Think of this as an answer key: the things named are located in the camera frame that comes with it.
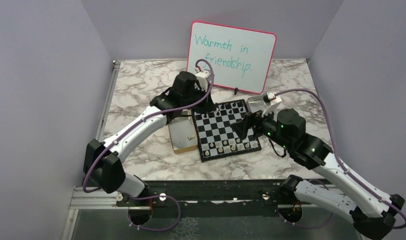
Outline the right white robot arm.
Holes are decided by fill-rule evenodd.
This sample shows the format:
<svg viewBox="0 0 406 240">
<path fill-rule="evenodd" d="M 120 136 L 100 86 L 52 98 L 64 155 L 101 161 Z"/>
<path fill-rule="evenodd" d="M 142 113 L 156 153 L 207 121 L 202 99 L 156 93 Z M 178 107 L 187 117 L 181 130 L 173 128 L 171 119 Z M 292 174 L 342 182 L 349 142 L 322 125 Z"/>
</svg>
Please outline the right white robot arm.
<svg viewBox="0 0 406 240">
<path fill-rule="evenodd" d="M 352 223 L 371 240 L 382 240 L 398 228 L 395 216 L 400 213 L 404 198 L 379 190 L 338 161 L 327 143 L 307 133 L 306 120 L 294 109 L 282 109 L 277 117 L 272 113 L 263 115 L 262 111 L 247 113 L 231 128 L 240 139 L 247 136 L 249 129 L 257 137 L 266 136 L 283 147 L 296 163 L 324 177 L 342 192 L 338 194 L 290 175 L 280 185 L 283 202 L 291 204 L 296 200 L 324 208 Z"/>
</svg>

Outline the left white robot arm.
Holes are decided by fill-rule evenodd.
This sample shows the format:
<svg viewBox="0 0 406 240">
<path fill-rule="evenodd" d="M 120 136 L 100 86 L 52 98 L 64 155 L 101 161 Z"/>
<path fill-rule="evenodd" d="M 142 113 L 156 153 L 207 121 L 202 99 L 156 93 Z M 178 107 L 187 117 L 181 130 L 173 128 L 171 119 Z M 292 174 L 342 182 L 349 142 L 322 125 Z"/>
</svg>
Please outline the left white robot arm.
<svg viewBox="0 0 406 240">
<path fill-rule="evenodd" d="M 129 199 L 138 206 L 146 203 L 148 191 L 145 182 L 136 175 L 126 173 L 123 162 L 138 145 L 178 118 L 184 110 L 202 113 L 214 111 L 216 106 L 211 98 L 213 83 L 211 70 L 196 74 L 181 71 L 172 86 L 155 96 L 134 121 L 103 141 L 92 139 L 85 151 L 83 191 L 91 193 L 87 185 L 92 181 L 98 190 L 129 195 Z"/>
</svg>

